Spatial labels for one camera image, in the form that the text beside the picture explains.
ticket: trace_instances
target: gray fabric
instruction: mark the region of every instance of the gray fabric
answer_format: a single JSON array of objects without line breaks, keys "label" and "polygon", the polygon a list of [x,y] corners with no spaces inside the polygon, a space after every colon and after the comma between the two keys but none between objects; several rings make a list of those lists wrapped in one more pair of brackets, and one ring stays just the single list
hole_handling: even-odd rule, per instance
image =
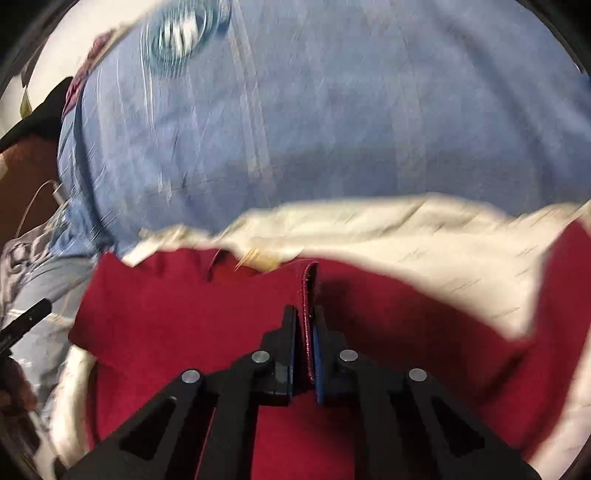
[{"label": "gray fabric", "polygon": [[39,398],[39,412],[45,422],[51,416],[51,394],[59,382],[70,348],[67,335],[92,269],[93,263],[87,258],[50,258],[27,275],[12,310],[7,313],[7,320],[11,322],[42,298],[53,302],[52,315],[33,327],[12,348],[14,359],[23,367]]},{"label": "gray fabric", "polygon": [[49,222],[10,240],[0,256],[0,325],[27,272],[49,258]]}]

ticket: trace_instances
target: red towel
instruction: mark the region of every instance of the red towel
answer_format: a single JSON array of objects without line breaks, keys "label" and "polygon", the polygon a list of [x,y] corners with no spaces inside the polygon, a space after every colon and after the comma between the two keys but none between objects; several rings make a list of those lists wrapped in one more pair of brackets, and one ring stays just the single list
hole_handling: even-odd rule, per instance
[{"label": "red towel", "polygon": [[[256,349],[286,304],[307,318],[313,295],[351,348],[429,371],[527,458],[560,415],[591,321],[591,239],[577,223],[549,251],[531,334],[513,342],[401,281],[343,263],[295,260],[265,274],[235,264],[211,250],[159,252],[135,268],[103,256],[70,332],[98,359],[91,443],[182,370],[224,369]],[[304,340],[308,330],[304,322]],[[316,406],[311,394],[261,408],[252,478],[353,478],[349,415]]]}]

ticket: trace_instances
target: circular pattern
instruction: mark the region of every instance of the circular pattern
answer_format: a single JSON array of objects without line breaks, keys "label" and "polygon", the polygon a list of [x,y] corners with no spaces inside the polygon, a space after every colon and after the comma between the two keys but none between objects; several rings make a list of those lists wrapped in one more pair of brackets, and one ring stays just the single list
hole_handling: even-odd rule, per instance
[{"label": "circular pattern", "polygon": [[427,372],[421,368],[413,368],[410,372],[408,372],[408,376],[415,382],[424,382],[427,379]]},{"label": "circular pattern", "polygon": [[339,353],[339,358],[343,361],[343,362],[355,362],[358,358],[359,355],[355,350],[343,350],[341,351],[341,353]]},{"label": "circular pattern", "polygon": [[228,29],[230,15],[227,0],[184,0],[164,8],[147,38],[152,72],[171,77],[185,72],[209,37]]},{"label": "circular pattern", "polygon": [[257,350],[252,354],[251,358],[256,364],[263,364],[271,358],[271,355],[269,355],[269,352],[265,352],[264,350]]},{"label": "circular pattern", "polygon": [[185,370],[181,375],[181,380],[185,383],[195,383],[201,378],[201,374],[197,370]]}]

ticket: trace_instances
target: brown surface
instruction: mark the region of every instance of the brown surface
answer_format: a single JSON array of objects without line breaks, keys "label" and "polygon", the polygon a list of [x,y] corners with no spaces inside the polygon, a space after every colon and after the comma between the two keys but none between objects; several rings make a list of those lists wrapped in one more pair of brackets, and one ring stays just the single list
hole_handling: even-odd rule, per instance
[{"label": "brown surface", "polygon": [[[57,144],[39,137],[21,140],[2,153],[7,171],[0,178],[0,249],[14,237],[27,205],[47,180],[57,181]],[[44,186],[21,228],[21,234],[47,221],[57,209],[53,186]]]}]

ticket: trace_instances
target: folded cloth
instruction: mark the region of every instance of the folded cloth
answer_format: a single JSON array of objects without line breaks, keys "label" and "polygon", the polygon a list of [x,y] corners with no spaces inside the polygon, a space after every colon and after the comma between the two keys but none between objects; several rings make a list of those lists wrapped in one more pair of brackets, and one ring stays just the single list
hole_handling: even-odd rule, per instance
[{"label": "folded cloth", "polygon": [[[525,340],[506,340],[398,280],[340,262],[295,260],[265,274],[234,265],[211,250],[158,252],[135,268],[103,257],[70,332],[98,359],[89,384],[91,443],[183,369],[208,373],[256,349],[285,304],[298,308],[306,342],[313,294],[351,347],[392,368],[427,369],[527,457],[558,419],[591,320],[584,292],[591,239],[576,223],[551,249]],[[349,412],[320,409],[310,395],[289,409],[262,408],[252,477],[352,476],[349,424]]]},{"label": "folded cloth", "polygon": [[6,313],[9,323],[39,299],[50,299],[53,304],[52,312],[11,348],[39,400],[37,411],[45,423],[53,413],[54,389],[70,347],[67,335],[92,268],[92,261],[85,258],[49,258],[26,275]]},{"label": "folded cloth", "polygon": [[102,57],[109,51],[109,49],[127,32],[129,27],[127,25],[120,25],[118,28],[112,28],[109,31],[97,36],[92,43],[92,47],[86,56],[86,60],[80,66],[76,75],[68,87],[66,92],[66,104],[62,112],[62,118],[74,108],[78,101],[78,97],[82,91],[82,87],[90,75],[90,72],[100,62]]},{"label": "folded cloth", "polygon": [[0,256],[0,325],[27,272],[50,257],[48,245],[51,231],[46,228],[48,223],[10,240],[4,246]]},{"label": "folded cloth", "polygon": [[[218,236],[178,225],[144,231],[144,240],[123,262],[134,267],[155,251],[181,248],[228,250],[258,270],[245,262],[248,252],[274,264],[297,255],[327,258],[403,280],[511,340],[530,331],[548,247],[576,219],[589,224],[589,204],[552,205],[513,218],[490,205],[435,194],[298,202],[249,211]],[[81,300],[76,299],[76,311]],[[589,343],[561,419],[530,459],[544,480],[559,479],[591,433]],[[85,404],[94,364],[90,353],[72,347],[55,390],[51,437],[66,466],[89,449]]]}]

